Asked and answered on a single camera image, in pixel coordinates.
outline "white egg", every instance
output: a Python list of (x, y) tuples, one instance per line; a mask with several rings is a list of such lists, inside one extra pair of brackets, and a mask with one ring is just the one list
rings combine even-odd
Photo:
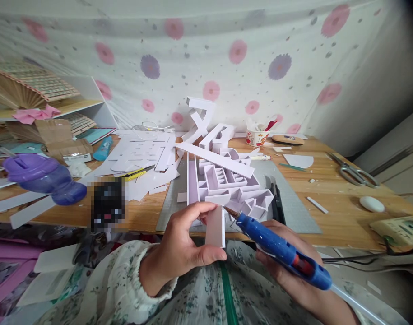
[(363, 196), (360, 198), (360, 204), (371, 212), (384, 212), (385, 206), (371, 196)]

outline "green zipper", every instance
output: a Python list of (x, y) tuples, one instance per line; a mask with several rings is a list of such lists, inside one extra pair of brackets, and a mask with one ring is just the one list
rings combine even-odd
[(227, 324), (238, 325), (237, 312), (233, 304), (232, 289), (230, 289), (229, 273), (223, 261), (219, 261), (223, 279), (224, 303), (226, 304)]

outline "cutting mat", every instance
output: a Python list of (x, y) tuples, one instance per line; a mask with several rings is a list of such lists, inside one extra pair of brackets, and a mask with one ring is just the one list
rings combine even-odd
[[(288, 181), (282, 173), (277, 169), (272, 161), (252, 161), (251, 165), (255, 168), (255, 176), (259, 181), (261, 188), (269, 188), (266, 186), (267, 179), (271, 176), (275, 178), (277, 187), (280, 189), (280, 196), (283, 203), (283, 211), (286, 218), (286, 224), (289, 228), (297, 233), (322, 233), (321, 229), (311, 217), (304, 204), (301, 202), (297, 194), (294, 192)], [(156, 231), (165, 231), (172, 213), (186, 207), (186, 202), (177, 203), (178, 193), (187, 191), (187, 160), (182, 159), (178, 167), (180, 176), (170, 183), (166, 199), (161, 209), (160, 218), (157, 223)], [(202, 181), (203, 175), (199, 175), (199, 181)], [(272, 219), (272, 209), (268, 209), (268, 215), (261, 221)], [(232, 224), (233, 219), (226, 216), (226, 232), (240, 231), (239, 227)], [(201, 225), (191, 227), (192, 232), (205, 232), (206, 226)]]

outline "floral sleeve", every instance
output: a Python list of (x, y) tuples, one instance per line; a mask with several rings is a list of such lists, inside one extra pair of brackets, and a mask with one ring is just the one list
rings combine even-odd
[(142, 324), (150, 319), (176, 286), (173, 279), (158, 297), (149, 297), (139, 279), (141, 260), (153, 247), (130, 241), (108, 255), (92, 273), (83, 293), (56, 304), (37, 324)]

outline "wooden desk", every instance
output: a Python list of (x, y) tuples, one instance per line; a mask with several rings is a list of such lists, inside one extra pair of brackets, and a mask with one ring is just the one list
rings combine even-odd
[[(114, 144), (118, 138), (113, 136)], [(229, 147), (238, 152), (253, 150), (245, 143), (245, 139), (232, 139)], [(388, 187), (382, 185), (379, 189), (367, 186), (355, 186), (348, 183), (338, 175), (338, 165), (326, 156), (332, 151), (328, 146), (317, 139), (308, 139), (301, 147), (286, 150), (286, 153), (298, 153), (313, 156), (315, 161), (310, 172), (300, 172), (287, 167), (279, 166), (286, 163), (282, 156), (275, 156), (274, 150), (264, 146), (261, 151), (271, 155), (273, 161), (286, 177), (289, 184), (298, 194), (299, 198), (309, 210), (312, 217), (322, 229), (322, 234), (302, 234), (301, 237), (313, 245), (334, 246), (344, 248), (358, 248), (363, 250), (384, 250), (380, 237), (369, 228), (369, 223), (413, 215), (413, 205), (402, 197), (397, 196)], [(101, 162), (90, 162), (89, 167), (97, 168)], [(0, 190), (0, 200), (24, 193), (19, 186), (9, 186)], [(146, 195), (141, 202), (129, 203), (128, 228), (130, 231), (160, 233), (155, 231), (155, 226), (167, 192)], [(385, 206), (384, 213), (371, 213), (360, 206), (358, 200), (361, 196), (369, 195), (379, 199)], [(313, 206), (306, 197), (312, 197), (329, 213), (323, 214)], [(18, 211), (17, 208), (0, 213), (0, 222), (8, 223), (9, 216)], [(74, 206), (55, 206), (33, 220), (33, 223), (60, 224), (71, 227), (86, 227), (90, 217), (90, 199), (85, 198)], [(204, 232), (194, 232), (193, 236), (204, 237)], [(228, 239), (246, 240), (247, 237), (240, 233), (226, 233)]]

